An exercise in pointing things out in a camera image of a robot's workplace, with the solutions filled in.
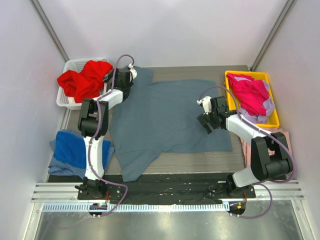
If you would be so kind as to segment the grey-blue t shirt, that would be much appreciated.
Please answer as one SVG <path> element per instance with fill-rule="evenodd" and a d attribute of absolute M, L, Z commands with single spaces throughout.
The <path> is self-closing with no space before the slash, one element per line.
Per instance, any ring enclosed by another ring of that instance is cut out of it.
<path fill-rule="evenodd" d="M 137 67 L 128 98 L 112 109 L 109 133 L 125 182 L 137 180 L 164 153 L 232 151 L 230 133 L 207 133 L 198 121 L 202 92 L 217 97 L 215 82 L 204 79 L 153 81 L 153 71 Z"/>

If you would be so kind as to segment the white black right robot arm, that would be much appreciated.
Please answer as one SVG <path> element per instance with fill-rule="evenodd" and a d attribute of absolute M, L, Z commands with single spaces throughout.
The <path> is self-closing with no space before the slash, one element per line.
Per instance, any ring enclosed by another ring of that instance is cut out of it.
<path fill-rule="evenodd" d="M 266 131 L 249 122 L 236 110 L 229 110 L 226 98 L 205 96 L 197 100 L 204 113 L 197 120 L 208 134 L 224 129 L 234 133 L 250 146 L 250 165 L 227 176 L 226 193 L 238 197 L 249 186 L 290 174 L 294 164 L 286 136 L 282 132 Z"/>

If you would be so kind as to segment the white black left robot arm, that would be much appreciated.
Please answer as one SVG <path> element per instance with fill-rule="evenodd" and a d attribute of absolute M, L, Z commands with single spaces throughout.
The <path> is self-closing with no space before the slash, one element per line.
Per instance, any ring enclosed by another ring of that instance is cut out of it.
<path fill-rule="evenodd" d="M 137 71 L 132 64 L 126 68 L 115 68 L 104 78 L 110 89 L 94 98 L 86 98 L 81 104 L 78 129 L 83 136 L 86 154 L 86 167 L 83 184 L 79 192 L 100 200 L 107 192 L 102 180 L 105 169 L 103 165 L 103 143 L 109 127 L 109 110 L 125 101 L 133 86 Z"/>

